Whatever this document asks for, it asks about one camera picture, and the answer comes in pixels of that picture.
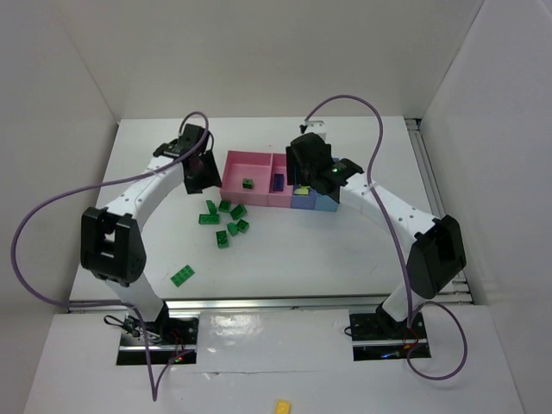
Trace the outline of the pale yellow lego brick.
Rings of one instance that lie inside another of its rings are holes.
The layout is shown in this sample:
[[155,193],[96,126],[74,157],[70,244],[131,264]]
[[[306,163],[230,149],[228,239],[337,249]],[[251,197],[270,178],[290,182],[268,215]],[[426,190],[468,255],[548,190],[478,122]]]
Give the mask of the pale yellow lego brick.
[[294,190],[293,194],[297,196],[308,196],[310,194],[309,186],[300,186]]

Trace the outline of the purple lego brick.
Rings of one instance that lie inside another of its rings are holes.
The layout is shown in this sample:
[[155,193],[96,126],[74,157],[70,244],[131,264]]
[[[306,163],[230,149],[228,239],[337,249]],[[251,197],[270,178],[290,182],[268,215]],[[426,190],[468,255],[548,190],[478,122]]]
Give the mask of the purple lego brick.
[[285,188],[285,175],[275,173],[273,175],[273,192],[282,192]]

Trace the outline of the green L-shaped lego brick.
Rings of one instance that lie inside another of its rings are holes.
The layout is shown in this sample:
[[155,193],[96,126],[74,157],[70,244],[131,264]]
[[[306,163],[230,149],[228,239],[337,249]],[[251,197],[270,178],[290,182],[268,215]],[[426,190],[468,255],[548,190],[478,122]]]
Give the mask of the green L-shaped lego brick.
[[198,216],[198,223],[200,225],[218,225],[220,223],[220,216],[215,203],[212,200],[207,200],[205,203],[208,212]]

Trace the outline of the green lego brick bottom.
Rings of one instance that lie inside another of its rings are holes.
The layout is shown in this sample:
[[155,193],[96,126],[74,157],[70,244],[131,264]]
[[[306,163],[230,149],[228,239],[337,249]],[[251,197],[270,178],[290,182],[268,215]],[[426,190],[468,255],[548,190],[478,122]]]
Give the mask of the green lego brick bottom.
[[179,271],[177,271],[177,272],[170,278],[170,280],[172,281],[172,283],[173,283],[175,286],[180,287],[180,286],[183,285],[190,277],[192,277],[194,274],[195,274],[195,271],[194,271],[189,265],[186,265],[186,266],[182,267]]

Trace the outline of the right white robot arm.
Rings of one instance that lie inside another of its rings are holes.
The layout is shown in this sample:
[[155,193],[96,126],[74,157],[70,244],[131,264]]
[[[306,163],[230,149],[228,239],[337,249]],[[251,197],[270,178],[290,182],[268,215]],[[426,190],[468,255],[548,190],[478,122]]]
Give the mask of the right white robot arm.
[[381,304],[390,323],[413,318],[466,266],[461,227],[450,215],[420,211],[367,180],[352,160],[335,159],[320,135],[301,135],[285,149],[288,183],[306,185],[359,212],[389,232],[406,273],[402,284]]

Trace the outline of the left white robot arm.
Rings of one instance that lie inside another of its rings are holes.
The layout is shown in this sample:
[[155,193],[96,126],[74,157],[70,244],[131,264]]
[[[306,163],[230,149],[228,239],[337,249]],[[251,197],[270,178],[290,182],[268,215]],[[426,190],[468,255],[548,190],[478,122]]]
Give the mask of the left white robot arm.
[[140,179],[102,209],[90,207],[81,216],[81,267],[132,304],[135,315],[147,323],[167,318],[167,310],[144,273],[147,253],[141,232],[178,186],[200,194],[222,185],[211,137],[206,127],[182,126],[176,139],[154,151]]

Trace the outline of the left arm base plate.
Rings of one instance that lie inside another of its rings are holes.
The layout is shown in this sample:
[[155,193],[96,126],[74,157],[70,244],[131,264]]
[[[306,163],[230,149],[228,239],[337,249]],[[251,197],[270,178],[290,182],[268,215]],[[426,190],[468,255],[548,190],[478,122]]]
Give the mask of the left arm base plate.
[[[138,321],[126,317],[122,326],[116,357],[118,366],[145,366],[147,364],[143,331]],[[150,358],[153,366],[173,361],[175,365],[197,363],[198,323],[196,317],[172,320],[161,333],[148,333]]]

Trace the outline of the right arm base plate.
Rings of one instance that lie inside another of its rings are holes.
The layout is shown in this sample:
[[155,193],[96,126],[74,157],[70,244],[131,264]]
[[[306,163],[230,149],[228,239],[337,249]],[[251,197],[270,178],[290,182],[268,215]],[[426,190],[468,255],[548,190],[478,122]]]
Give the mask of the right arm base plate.
[[412,351],[411,358],[431,357],[427,331],[421,313],[414,318],[410,329],[400,328],[385,332],[375,313],[349,315],[349,326],[343,333],[351,339],[354,361],[403,360]]

